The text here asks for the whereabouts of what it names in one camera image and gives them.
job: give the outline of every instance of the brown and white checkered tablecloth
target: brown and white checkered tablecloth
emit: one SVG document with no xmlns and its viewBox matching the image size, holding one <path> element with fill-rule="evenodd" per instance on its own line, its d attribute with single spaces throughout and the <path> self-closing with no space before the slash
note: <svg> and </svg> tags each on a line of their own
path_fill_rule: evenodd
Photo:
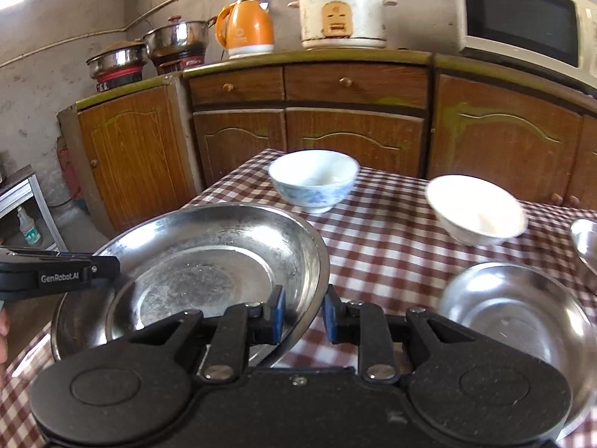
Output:
<svg viewBox="0 0 597 448">
<path fill-rule="evenodd" d="M 345 300 L 374 302 L 390 314 L 403 314 L 411 305 L 434 308 L 455 274 L 485 261 L 509 261 L 538 267 L 556 278 L 572 291 L 591 322 L 597 321 L 597 296 L 575 279 L 574 251 L 568 238 L 574 220 L 597 220 L 596 212 L 525 202 L 529 227 L 523 235 L 501 246 L 475 248 L 456 243 L 438 224 L 425 200 L 425 180 L 371 168 L 360 171 L 354 191 L 329 212 L 300 213 L 282 200 L 268 178 L 268 165 L 281 155 L 263 151 L 186 206 L 241 201 L 299 213 L 328 247 L 330 282 L 339 295 Z M 49 339 L 46 328 L 8 369 L 8 377 L 14 378 L 2 392 L 2 448 L 43 445 L 27 407 L 28 384 L 51 362 Z M 317 317 L 282 365 L 356 365 L 356 348 L 328 343 L 321 317 Z M 597 447 L 597 406 L 559 444 Z"/>
</svg>

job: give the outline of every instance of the bottle label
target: bottle label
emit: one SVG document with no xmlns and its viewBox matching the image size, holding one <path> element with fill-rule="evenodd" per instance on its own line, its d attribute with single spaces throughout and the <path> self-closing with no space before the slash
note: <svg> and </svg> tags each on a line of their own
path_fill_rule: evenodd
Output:
<svg viewBox="0 0 597 448">
<path fill-rule="evenodd" d="M 25 235 L 25 240 L 27 241 L 27 244 L 35 244 L 36 242 L 38 242 L 38 240 L 40 240 L 41 237 L 40 233 L 35 227 L 29 229 L 29 231 L 23 235 Z"/>
</svg>

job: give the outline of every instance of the cabinet knob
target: cabinet knob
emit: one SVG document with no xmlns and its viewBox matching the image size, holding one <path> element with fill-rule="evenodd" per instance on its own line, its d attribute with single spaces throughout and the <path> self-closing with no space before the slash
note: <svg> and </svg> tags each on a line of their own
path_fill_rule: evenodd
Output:
<svg viewBox="0 0 597 448">
<path fill-rule="evenodd" d="M 571 207 L 577 208 L 580 206 L 580 199 L 574 195 L 571 195 L 570 197 L 568 197 L 568 203 Z"/>
<path fill-rule="evenodd" d="M 562 205 L 563 204 L 563 197 L 557 193 L 553 193 L 549 200 L 553 205 Z"/>
</svg>

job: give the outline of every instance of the microwave oven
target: microwave oven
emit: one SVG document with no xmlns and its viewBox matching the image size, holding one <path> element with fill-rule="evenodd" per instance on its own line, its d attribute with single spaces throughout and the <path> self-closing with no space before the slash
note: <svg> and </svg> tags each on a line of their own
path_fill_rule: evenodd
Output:
<svg viewBox="0 0 597 448">
<path fill-rule="evenodd" d="M 597 4 L 457 0 L 459 50 L 597 92 Z"/>
</svg>

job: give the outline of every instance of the blue and white porcelain bowl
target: blue and white porcelain bowl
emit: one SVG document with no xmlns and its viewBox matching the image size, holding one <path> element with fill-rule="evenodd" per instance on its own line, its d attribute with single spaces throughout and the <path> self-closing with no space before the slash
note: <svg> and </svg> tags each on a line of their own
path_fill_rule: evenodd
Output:
<svg viewBox="0 0 597 448">
<path fill-rule="evenodd" d="M 281 156 L 269 176 L 287 202 L 308 214 L 327 212 L 354 187 L 359 163 L 344 153 L 304 150 Z"/>
</svg>

